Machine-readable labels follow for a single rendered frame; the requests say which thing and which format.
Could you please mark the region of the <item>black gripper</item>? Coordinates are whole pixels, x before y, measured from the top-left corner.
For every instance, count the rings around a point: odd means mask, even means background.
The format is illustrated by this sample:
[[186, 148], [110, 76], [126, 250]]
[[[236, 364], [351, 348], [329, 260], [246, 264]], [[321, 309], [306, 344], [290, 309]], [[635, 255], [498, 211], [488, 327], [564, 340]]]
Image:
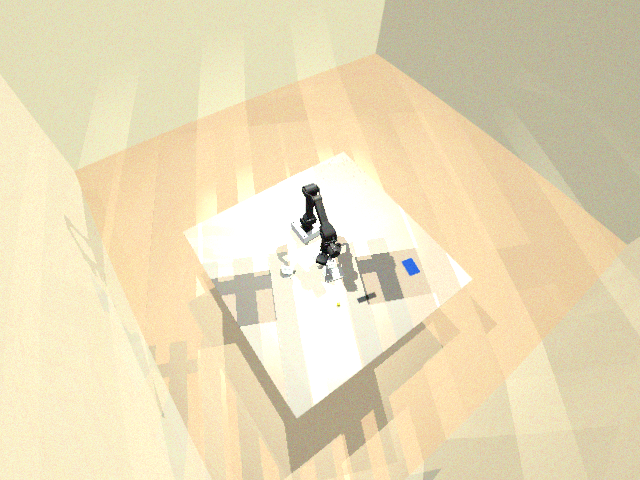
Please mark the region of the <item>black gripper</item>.
[[317, 255], [316, 263], [325, 266], [327, 264], [329, 256], [327, 254], [327, 251], [326, 251], [325, 247], [323, 247], [322, 244], [320, 245], [320, 247], [321, 247], [320, 251], [322, 251], [322, 252], [319, 253], [319, 255]]

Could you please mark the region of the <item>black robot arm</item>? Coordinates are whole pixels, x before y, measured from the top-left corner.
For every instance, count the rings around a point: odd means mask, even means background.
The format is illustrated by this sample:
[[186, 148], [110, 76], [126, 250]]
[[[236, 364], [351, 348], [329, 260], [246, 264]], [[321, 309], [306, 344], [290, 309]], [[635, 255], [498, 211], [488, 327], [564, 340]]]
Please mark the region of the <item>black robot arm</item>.
[[[330, 258], [336, 258], [341, 252], [341, 243], [337, 242], [336, 230], [329, 223], [326, 211], [322, 202], [320, 188], [317, 184], [310, 183], [302, 186], [302, 193], [305, 196], [305, 214], [300, 219], [302, 225], [300, 227], [307, 233], [313, 229], [313, 224], [317, 223], [317, 217], [314, 215], [314, 207], [320, 222], [321, 244], [325, 247]], [[319, 193], [319, 195], [317, 195]], [[334, 237], [332, 239], [332, 237]]]

